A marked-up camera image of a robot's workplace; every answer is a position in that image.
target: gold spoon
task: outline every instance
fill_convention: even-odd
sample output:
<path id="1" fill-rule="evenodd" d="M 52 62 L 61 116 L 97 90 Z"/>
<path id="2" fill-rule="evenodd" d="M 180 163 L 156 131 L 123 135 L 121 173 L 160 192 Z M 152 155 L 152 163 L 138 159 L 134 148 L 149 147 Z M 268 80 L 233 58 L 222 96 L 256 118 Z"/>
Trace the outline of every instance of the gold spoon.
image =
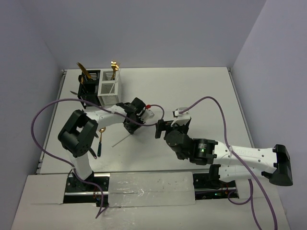
<path id="1" fill-rule="evenodd" d="M 100 157 L 100 156 L 101 156 L 101 139 L 102 139 L 102 133 L 105 132 L 105 130 L 106 130 L 106 127 L 101 128 L 101 129 L 99 130 L 100 139 L 99 139 L 99 143 L 98 143 L 97 157 Z"/>

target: green handle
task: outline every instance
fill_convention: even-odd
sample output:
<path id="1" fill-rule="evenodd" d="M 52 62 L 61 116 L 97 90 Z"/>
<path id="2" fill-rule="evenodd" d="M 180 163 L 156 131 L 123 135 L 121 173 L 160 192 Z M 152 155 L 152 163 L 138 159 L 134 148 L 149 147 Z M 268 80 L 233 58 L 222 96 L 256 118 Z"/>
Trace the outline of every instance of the green handle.
<path id="1" fill-rule="evenodd" d="M 101 142 L 98 144 L 97 157 L 101 156 Z"/>

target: white wall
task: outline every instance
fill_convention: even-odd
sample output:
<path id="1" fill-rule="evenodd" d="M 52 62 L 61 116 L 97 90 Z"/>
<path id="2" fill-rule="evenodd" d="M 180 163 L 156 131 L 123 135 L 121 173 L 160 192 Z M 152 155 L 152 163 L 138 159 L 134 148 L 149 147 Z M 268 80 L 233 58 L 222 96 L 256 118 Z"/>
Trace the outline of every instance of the white wall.
<path id="1" fill-rule="evenodd" d="M 292 230 L 307 228 L 307 1 L 267 0 L 233 67 L 256 147 L 284 144 L 294 185 L 279 193 Z"/>
<path id="2" fill-rule="evenodd" d="M 65 69 L 233 66 L 265 0 L 21 0 Z"/>
<path id="3" fill-rule="evenodd" d="M 0 229 L 9 230 L 26 177 L 39 161 L 31 121 L 39 108 L 55 99 L 60 69 L 20 2 L 1 1 L 0 31 Z M 51 110 L 36 125 L 40 143 L 50 115 Z"/>

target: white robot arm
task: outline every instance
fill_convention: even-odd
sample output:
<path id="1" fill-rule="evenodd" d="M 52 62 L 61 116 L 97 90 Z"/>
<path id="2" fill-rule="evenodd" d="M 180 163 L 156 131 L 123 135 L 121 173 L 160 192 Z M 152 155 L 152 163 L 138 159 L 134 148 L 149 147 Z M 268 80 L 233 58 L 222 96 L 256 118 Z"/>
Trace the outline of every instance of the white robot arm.
<path id="1" fill-rule="evenodd" d="M 209 139 L 190 138 L 187 135 L 191 117 L 189 111 L 179 114 L 186 108 L 174 111 L 174 121 L 159 120 L 155 138 L 165 131 L 164 140 L 180 160 L 206 165 L 210 164 L 209 179 L 230 182 L 235 179 L 250 179 L 252 176 L 231 151 L 234 151 L 258 177 L 266 177 L 271 184 L 291 186 L 292 173 L 290 157 L 284 145 L 269 149 L 253 149 L 231 146 Z"/>
<path id="2" fill-rule="evenodd" d="M 63 148 L 69 152 L 70 161 L 75 166 L 78 176 L 83 180 L 90 181 L 94 176 L 87 152 L 89 151 L 95 159 L 97 158 L 91 149 L 94 137 L 98 137 L 97 130 L 112 124 L 123 123 L 125 129 L 133 134 L 140 125 L 136 125 L 130 120 L 144 124 L 146 120 L 154 116 L 153 112 L 147 109 L 144 102 L 138 98 L 135 98 L 131 103 L 114 105 L 109 108 L 109 111 L 111 113 L 102 110 L 95 112 L 76 110 L 59 133 L 59 141 Z"/>

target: spoon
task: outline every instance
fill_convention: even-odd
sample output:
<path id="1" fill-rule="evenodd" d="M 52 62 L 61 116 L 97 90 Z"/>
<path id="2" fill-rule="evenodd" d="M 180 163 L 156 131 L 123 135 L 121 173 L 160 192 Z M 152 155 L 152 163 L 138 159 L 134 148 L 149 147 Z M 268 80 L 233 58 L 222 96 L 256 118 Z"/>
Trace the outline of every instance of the spoon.
<path id="1" fill-rule="evenodd" d="M 116 61 L 111 61 L 111 68 L 113 69 L 113 75 L 111 77 L 111 80 L 115 80 L 115 72 L 119 69 L 120 63 L 117 63 Z"/>
<path id="2" fill-rule="evenodd" d="M 87 76 L 88 79 L 92 79 L 92 77 L 89 74 L 89 72 L 86 70 L 86 68 L 84 68 L 84 66 L 80 62 L 77 62 L 77 65 L 79 66 L 81 71 L 85 74 L 85 76 Z"/>
<path id="3" fill-rule="evenodd" d="M 105 130 L 106 130 L 106 127 L 101 128 L 101 129 L 99 130 L 100 139 L 99 139 L 99 143 L 98 143 L 97 157 L 100 157 L 100 156 L 101 156 L 101 139 L 102 139 L 102 133 L 105 132 Z"/>

